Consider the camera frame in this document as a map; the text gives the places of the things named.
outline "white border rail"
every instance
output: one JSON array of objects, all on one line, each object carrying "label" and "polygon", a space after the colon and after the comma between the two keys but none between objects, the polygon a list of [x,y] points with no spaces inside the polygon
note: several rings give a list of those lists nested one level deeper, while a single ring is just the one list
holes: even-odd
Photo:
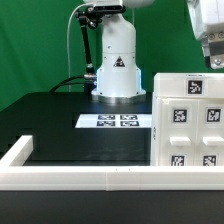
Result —
[{"label": "white border rail", "polygon": [[32,142],[22,136],[0,160],[0,190],[224,190],[224,167],[23,167]]}]

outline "stacked white boxes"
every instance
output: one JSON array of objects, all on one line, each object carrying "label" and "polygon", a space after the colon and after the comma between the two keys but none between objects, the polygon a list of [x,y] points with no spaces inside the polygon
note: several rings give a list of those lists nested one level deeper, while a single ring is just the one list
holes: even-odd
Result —
[{"label": "stacked white boxes", "polygon": [[224,74],[158,73],[151,165],[224,165]]}]

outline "black table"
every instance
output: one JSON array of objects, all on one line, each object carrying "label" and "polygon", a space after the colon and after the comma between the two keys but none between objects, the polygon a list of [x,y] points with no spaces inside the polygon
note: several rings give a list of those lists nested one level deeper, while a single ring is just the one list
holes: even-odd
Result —
[{"label": "black table", "polygon": [[[0,113],[1,156],[28,134],[25,165],[149,165],[150,129],[75,129],[80,113],[148,114],[151,94],[117,106],[83,93],[28,94]],[[0,223],[221,224],[223,206],[223,191],[2,191]]]}]

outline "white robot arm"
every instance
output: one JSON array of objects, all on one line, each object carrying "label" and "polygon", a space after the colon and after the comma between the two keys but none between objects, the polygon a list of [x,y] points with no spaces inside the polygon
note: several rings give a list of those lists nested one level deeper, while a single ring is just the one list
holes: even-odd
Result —
[{"label": "white robot arm", "polygon": [[187,0],[194,34],[209,67],[224,68],[224,1]]},{"label": "white robot arm", "polygon": [[136,31],[122,14],[111,13],[125,7],[150,5],[154,0],[84,0],[93,3],[88,11],[105,14],[102,17],[102,65],[97,71],[95,99],[106,103],[130,103],[141,100],[141,71],[136,66]]}]

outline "green backdrop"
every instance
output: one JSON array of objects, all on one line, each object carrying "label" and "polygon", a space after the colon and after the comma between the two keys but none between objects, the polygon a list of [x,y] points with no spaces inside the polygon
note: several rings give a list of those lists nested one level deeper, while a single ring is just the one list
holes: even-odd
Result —
[{"label": "green backdrop", "polygon": [[[0,1],[0,110],[26,93],[49,91],[68,77],[67,23],[73,9],[81,3],[81,0]],[[131,10],[125,17],[132,20]],[[194,38],[185,0],[155,0],[151,7],[135,10],[135,26],[137,64],[143,71],[147,91],[153,90],[153,76],[157,72],[217,72],[204,65],[201,44]],[[100,29],[89,34],[94,64],[99,66]],[[76,20],[72,23],[71,61],[72,75],[85,72]],[[72,90],[83,88],[77,86]]]}]

